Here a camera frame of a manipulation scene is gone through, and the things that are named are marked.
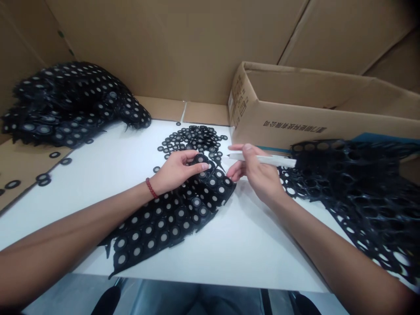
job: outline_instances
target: white table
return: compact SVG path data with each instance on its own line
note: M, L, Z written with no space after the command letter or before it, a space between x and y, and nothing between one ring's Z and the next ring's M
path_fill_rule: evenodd
M123 123L107 128L93 144L69 157L68 166L51 171L48 186L35 186L0 216L0 249L22 237L95 202L120 193L162 166L164 154L157 147L174 131L191 124L154 120L148 129L126 130ZM212 126L221 142L222 165L234 161L225 155L231 143L229 128ZM320 202L297 202L350 242ZM105 248L95 249L73 272L108 276L113 271ZM328 292L318 272L295 241L276 223L270 210L241 180L215 218L181 244L129 268L118 276L202 284Z

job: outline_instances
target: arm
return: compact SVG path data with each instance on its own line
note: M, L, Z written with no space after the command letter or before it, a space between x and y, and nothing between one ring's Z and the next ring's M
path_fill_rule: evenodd
M414 293L344 240L285 192L274 166L260 164L256 154L267 155L250 144L237 144L246 162L236 162L227 176L242 176L257 196L277 215L320 271L350 314L405 314Z
M208 168L185 166L198 152L173 153L150 179L157 195ZM26 236L0 252L0 309L22 309L63 277L112 230L153 199L143 182Z

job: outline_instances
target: floor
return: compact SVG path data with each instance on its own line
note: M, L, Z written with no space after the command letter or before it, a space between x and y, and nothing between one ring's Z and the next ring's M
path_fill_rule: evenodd
M67 274L52 288L30 304L25 315L89 315L101 295L115 283L105 276ZM115 315L130 315L141 280L128 279ZM293 315L287 291L269 290L273 315Z

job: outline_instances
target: scrap rubber mesh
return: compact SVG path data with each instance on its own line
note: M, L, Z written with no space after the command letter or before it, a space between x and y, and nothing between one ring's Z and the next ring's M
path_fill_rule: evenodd
M279 168L293 198L321 201L353 244L375 263L417 285L420 189L399 176L417 144L319 140L292 146L296 168Z
M236 187L218 168L223 155L219 141L226 139L207 126L182 128L165 138L158 147L162 154L200 150L190 165L208 163L209 168L142 206L99 244L105 246L109 256L111 242L115 240L114 272L109 277L181 243L214 218ZM203 154L205 151L209 152L209 157Z
M16 104L2 117L13 142L76 148L118 119L147 128L149 112L105 69L88 62L57 64L19 82Z

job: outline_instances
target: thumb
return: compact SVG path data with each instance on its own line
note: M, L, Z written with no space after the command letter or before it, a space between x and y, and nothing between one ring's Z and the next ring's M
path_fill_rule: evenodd
M194 176L195 174L199 174L201 172L206 171L209 168L207 163L197 163L191 166L187 166L186 173L188 177Z
M252 144L245 144L242 148L242 154L244 155L247 168L254 168L259 165L257 154L255 153L254 146Z

